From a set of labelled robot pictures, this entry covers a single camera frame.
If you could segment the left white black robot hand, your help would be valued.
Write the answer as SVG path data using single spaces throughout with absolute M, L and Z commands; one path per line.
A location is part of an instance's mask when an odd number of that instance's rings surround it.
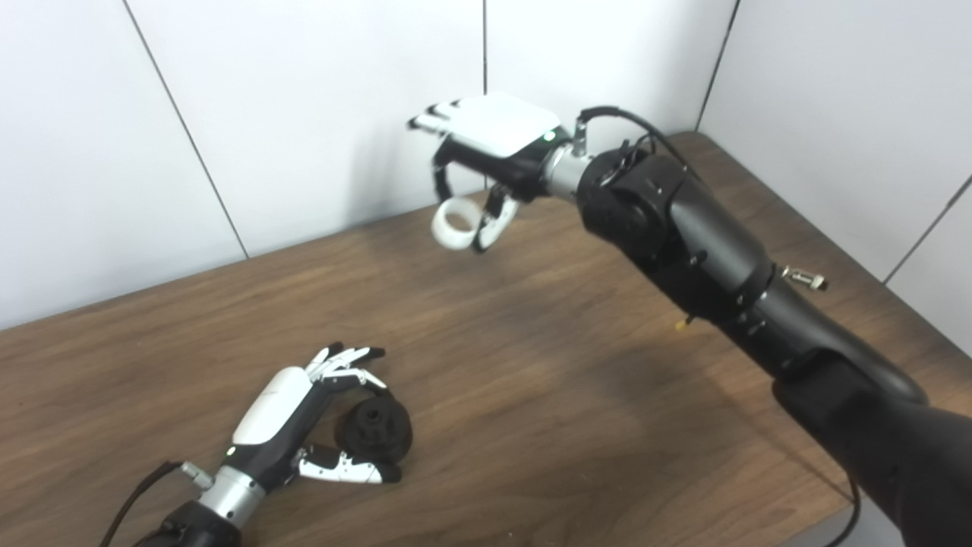
M 368 389 L 375 401 L 393 402 L 386 382 L 365 370 L 381 347 L 331 343 L 305 366 L 278 371 L 237 425 L 222 467 L 245 476 L 267 494 L 302 476 L 326 482 L 393 484 L 399 465 L 366 457 L 361 449 L 309 446 L 306 440 L 330 405 L 345 392 Z

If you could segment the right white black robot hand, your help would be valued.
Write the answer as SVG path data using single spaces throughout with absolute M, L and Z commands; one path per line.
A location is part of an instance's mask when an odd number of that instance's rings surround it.
M 479 254 L 506 231 L 521 204 L 550 196 L 548 167 L 572 138 L 552 111 L 504 93 L 431 105 L 406 127 L 440 139 L 431 159 L 440 201 L 431 221 L 435 242 Z M 493 181 L 483 207 L 456 196 L 451 165 Z

